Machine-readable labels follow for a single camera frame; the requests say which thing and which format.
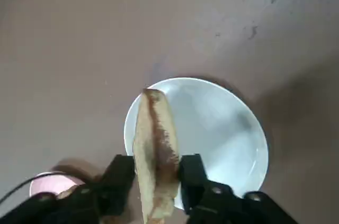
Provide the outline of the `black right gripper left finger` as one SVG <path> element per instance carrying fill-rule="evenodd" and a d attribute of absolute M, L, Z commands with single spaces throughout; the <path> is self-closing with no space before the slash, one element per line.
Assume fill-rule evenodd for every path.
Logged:
<path fill-rule="evenodd" d="M 29 198 L 18 207 L 15 222 L 99 223 L 103 216 L 119 216 L 134 178 L 133 157 L 116 155 L 98 181 L 82 184 L 62 199 L 50 192 Z"/>

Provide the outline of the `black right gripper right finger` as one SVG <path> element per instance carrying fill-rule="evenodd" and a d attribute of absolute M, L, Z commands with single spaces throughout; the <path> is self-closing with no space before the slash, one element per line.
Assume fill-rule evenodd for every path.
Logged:
<path fill-rule="evenodd" d="M 250 191 L 239 198 L 230 186 L 209 180 L 199 154 L 181 157 L 179 179 L 187 223 L 296 223 L 263 192 Z"/>

